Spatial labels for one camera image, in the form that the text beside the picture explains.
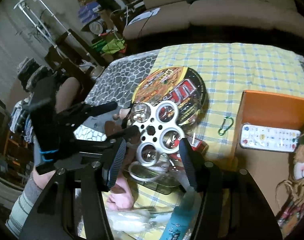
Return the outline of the person left hand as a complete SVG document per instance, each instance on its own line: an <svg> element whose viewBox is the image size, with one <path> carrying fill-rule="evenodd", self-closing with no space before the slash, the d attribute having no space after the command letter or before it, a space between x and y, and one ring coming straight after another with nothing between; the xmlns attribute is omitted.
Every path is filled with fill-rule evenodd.
<svg viewBox="0 0 304 240"><path fill-rule="evenodd" d="M56 173L56 171L51 171L45 174L39 174L36 170L36 168L34 167L32 170L32 179L35 182L35 184L41 189L43 190L46 185L49 183L49 181L51 180L51 178L53 177L53 175Z"/></svg>

